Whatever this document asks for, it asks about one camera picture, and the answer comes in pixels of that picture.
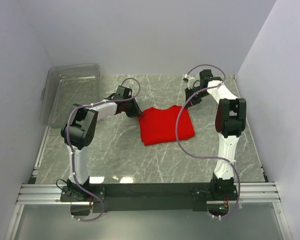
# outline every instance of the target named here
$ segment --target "clear plastic container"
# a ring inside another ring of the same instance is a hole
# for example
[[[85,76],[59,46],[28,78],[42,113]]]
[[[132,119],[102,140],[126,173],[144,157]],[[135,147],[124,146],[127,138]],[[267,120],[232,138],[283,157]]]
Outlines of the clear plastic container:
[[[100,67],[96,63],[53,67],[46,80],[40,123],[60,128],[73,104],[99,100]]]

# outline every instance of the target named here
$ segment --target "marble surface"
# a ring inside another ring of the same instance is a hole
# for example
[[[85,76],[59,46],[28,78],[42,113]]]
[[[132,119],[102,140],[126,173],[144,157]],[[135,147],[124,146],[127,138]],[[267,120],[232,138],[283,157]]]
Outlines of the marble surface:
[[[110,95],[127,75],[105,75],[101,77],[101,99]],[[187,84],[182,75],[129,75],[141,83],[137,103],[142,110],[150,107],[160,109],[181,105],[185,101]],[[225,82],[229,90],[238,96],[235,80],[229,76]],[[136,83],[126,86],[136,90]],[[71,94],[80,96],[80,103],[91,96],[76,89]],[[183,141],[191,153],[216,156],[218,134],[214,128],[217,103],[211,96],[203,98],[201,104],[189,108],[195,129],[195,137]],[[60,136],[59,128],[50,128],[37,176],[37,184],[54,184],[58,178],[69,175],[69,154]],[[187,156],[176,142],[144,146],[136,118],[127,118],[124,113],[110,116],[98,122],[95,137],[89,146],[88,168],[96,182],[104,183],[187,183],[209,182],[216,160],[199,160]],[[247,126],[236,149],[236,168],[242,182],[263,182],[261,165]]]

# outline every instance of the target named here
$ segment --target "folded red fabric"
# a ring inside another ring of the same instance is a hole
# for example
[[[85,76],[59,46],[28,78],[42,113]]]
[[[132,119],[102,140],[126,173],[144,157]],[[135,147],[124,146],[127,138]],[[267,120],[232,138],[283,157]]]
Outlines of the folded red fabric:
[[[181,106],[168,109],[150,107],[143,111],[144,116],[138,117],[141,131],[141,141],[145,146],[176,141],[175,124]],[[187,140],[195,135],[188,110],[183,110],[178,128],[180,140]]]

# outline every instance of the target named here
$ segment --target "white enclosure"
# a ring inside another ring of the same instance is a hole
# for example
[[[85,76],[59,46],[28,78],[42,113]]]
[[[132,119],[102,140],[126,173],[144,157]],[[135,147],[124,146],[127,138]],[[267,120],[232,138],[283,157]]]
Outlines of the white enclosure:
[[[238,75],[261,162],[300,240],[300,0],[0,0],[0,239],[44,133],[48,70],[91,62],[102,74],[209,63]]]
[[[238,70],[275,0],[20,0],[54,65],[103,73]]]
[[[0,239],[43,137],[41,93],[52,66],[15,0],[0,0]]]
[[[276,2],[237,82],[263,166],[300,240],[300,0]]]

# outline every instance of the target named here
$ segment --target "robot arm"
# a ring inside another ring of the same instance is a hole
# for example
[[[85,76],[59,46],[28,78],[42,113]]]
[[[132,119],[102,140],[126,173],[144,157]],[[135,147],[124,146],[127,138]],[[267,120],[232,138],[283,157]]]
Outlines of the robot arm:
[[[188,88],[185,89],[186,99],[200,89],[219,85],[220,81],[222,81],[222,79],[214,77],[211,70],[200,72],[200,81],[196,81],[195,78],[189,77]],[[201,99],[208,94],[213,96],[218,103],[215,119],[215,129],[219,135],[218,156],[226,158],[231,163],[234,163],[236,146],[241,132],[245,129],[246,101],[243,98],[237,98],[222,83],[219,87],[211,88],[205,92],[199,93],[187,107],[200,103],[202,101]],[[216,180],[222,179],[232,181],[234,179],[234,174],[231,165],[223,160],[218,160],[213,173],[213,178]]]
[[[131,98],[132,90],[127,87],[118,86],[116,93],[111,94],[106,100],[124,100]],[[70,112],[79,105],[74,104]],[[106,102],[95,107],[86,107],[79,109],[70,123],[70,140],[75,151],[76,178],[79,184],[88,182],[89,173],[88,164],[88,146],[93,140],[97,121],[111,115],[125,112],[130,118],[142,116],[142,111],[137,105],[135,99],[121,102]],[[70,156],[70,175],[68,181],[75,184],[72,171],[71,148],[68,146],[66,138],[67,123],[61,129],[61,136],[64,138]]]

